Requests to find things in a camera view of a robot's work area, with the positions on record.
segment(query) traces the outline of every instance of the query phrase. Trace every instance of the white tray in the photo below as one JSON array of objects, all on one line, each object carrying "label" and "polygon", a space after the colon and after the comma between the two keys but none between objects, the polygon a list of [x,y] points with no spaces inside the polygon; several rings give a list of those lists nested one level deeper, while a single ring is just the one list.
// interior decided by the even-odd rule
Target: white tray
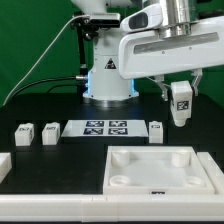
[{"label": "white tray", "polygon": [[214,194],[192,147],[112,147],[104,194]]}]

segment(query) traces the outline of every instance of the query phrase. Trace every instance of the green backdrop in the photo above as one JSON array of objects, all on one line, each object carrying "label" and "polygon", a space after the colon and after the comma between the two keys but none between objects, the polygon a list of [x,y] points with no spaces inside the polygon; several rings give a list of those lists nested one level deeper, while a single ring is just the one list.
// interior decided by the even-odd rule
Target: green backdrop
[{"label": "green backdrop", "polygon": [[[223,0],[199,5],[200,11],[224,9]],[[78,9],[70,0],[0,0],[0,104],[28,72],[63,25]],[[92,66],[92,45],[86,43],[88,67]],[[70,28],[62,34],[40,65],[24,84],[46,78],[67,77],[79,73],[76,33]],[[166,76],[173,80],[192,79],[190,72]],[[46,92],[54,84],[41,84],[27,92]],[[204,69],[200,92],[224,107],[224,66]],[[136,81],[139,92],[159,92],[155,84]],[[74,92],[74,87],[53,92]]]}]

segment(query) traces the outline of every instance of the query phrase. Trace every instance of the black tabletop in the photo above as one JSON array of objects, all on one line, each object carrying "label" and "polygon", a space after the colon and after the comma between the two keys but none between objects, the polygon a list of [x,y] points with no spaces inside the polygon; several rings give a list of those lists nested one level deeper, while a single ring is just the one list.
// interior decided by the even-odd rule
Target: black tabletop
[{"label": "black tabletop", "polygon": [[[102,194],[109,145],[149,146],[146,137],[60,138],[43,146],[46,123],[68,120],[145,120],[163,122],[165,146],[193,146],[209,152],[224,169],[224,110],[205,95],[193,100],[192,118],[183,128],[173,124],[170,102],[159,94],[145,94],[139,102],[103,109],[80,102],[75,94],[21,95],[0,109],[0,152],[11,152],[12,170],[0,184],[0,194]],[[14,133],[22,123],[33,123],[29,147],[16,147]]]}]

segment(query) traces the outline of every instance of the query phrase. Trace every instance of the white card with markers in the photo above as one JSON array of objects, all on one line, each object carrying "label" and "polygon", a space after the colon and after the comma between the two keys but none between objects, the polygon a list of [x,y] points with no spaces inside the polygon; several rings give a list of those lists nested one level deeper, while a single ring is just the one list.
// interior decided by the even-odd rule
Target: white card with markers
[{"label": "white card with markers", "polygon": [[62,137],[148,137],[143,120],[70,120]]}]

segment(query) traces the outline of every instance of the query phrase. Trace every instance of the small black label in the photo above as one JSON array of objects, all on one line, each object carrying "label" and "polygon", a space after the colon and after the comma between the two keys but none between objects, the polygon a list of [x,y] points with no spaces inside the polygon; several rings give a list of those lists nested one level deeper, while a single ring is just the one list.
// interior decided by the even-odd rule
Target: small black label
[{"label": "small black label", "polygon": [[30,128],[20,128],[19,131],[29,131]]},{"label": "small black label", "polygon": [[177,110],[188,110],[189,109],[189,101],[177,102]]},{"label": "small black label", "polygon": [[159,126],[159,125],[152,125],[152,128],[159,129],[159,128],[160,128],[160,126]]},{"label": "small black label", "polygon": [[86,127],[103,127],[104,121],[87,121]]},{"label": "small black label", "polygon": [[47,127],[46,130],[55,130],[56,127]]},{"label": "small black label", "polygon": [[110,127],[127,127],[127,121],[110,121]]},{"label": "small black label", "polygon": [[109,135],[128,135],[127,128],[110,128]]},{"label": "small black label", "polygon": [[84,135],[102,135],[103,128],[86,128],[84,130]]},{"label": "small black label", "polygon": [[152,191],[152,194],[166,194],[165,191]]},{"label": "small black label", "polygon": [[115,64],[114,64],[114,62],[113,62],[113,60],[112,60],[112,58],[108,61],[105,69],[117,69]]}]

